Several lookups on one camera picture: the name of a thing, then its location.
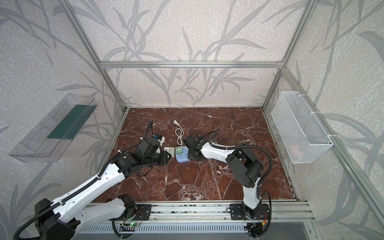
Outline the white plug adapter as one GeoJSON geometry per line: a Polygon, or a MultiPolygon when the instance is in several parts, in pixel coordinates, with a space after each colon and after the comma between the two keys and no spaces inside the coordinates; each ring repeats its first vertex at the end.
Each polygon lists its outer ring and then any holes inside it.
{"type": "Polygon", "coordinates": [[[164,151],[169,153],[172,158],[175,156],[175,148],[174,147],[164,147],[164,151]]]}

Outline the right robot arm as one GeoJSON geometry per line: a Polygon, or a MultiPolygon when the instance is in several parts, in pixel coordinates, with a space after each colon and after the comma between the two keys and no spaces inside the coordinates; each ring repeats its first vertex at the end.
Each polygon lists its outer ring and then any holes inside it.
{"type": "Polygon", "coordinates": [[[184,144],[189,149],[188,159],[191,161],[204,161],[214,159],[226,163],[234,177],[243,186],[242,215],[247,219],[263,219],[269,221],[272,204],[264,204],[262,198],[268,194],[260,194],[262,182],[272,171],[273,160],[271,155],[263,148],[257,146],[225,146],[206,141],[203,136],[189,135],[184,144]],[[269,160],[268,170],[264,172],[264,165],[254,154],[253,149],[266,154],[269,160]]]}

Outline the blue square power strip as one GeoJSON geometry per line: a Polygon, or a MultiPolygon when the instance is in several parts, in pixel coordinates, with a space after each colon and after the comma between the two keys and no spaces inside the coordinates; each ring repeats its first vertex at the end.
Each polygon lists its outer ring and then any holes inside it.
{"type": "Polygon", "coordinates": [[[189,162],[190,160],[188,159],[188,154],[189,154],[189,148],[186,147],[186,146],[182,146],[183,147],[183,153],[182,154],[179,154],[177,155],[175,153],[175,156],[176,156],[176,159],[177,159],[177,162],[178,163],[186,163],[186,162],[189,162]]]}

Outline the light green plug adapter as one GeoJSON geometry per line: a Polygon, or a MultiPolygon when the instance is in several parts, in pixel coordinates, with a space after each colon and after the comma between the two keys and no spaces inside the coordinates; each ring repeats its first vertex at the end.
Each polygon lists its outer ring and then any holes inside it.
{"type": "Polygon", "coordinates": [[[175,153],[177,155],[182,154],[183,153],[183,147],[182,146],[176,147],[175,148],[175,153]]]}

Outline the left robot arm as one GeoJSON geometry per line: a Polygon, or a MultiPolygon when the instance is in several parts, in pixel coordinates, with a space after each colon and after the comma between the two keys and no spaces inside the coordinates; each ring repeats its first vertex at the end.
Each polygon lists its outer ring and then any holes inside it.
{"type": "Polygon", "coordinates": [[[130,218],[137,212],[135,202],[128,195],[88,207],[109,188],[139,173],[142,168],[164,166],[172,155],[162,148],[165,137],[154,135],[135,144],[133,153],[121,151],[102,170],[69,193],[50,201],[43,199],[35,205],[35,216],[14,233],[15,240],[31,224],[39,232],[38,240],[70,240],[82,230],[106,220],[130,218]]]}

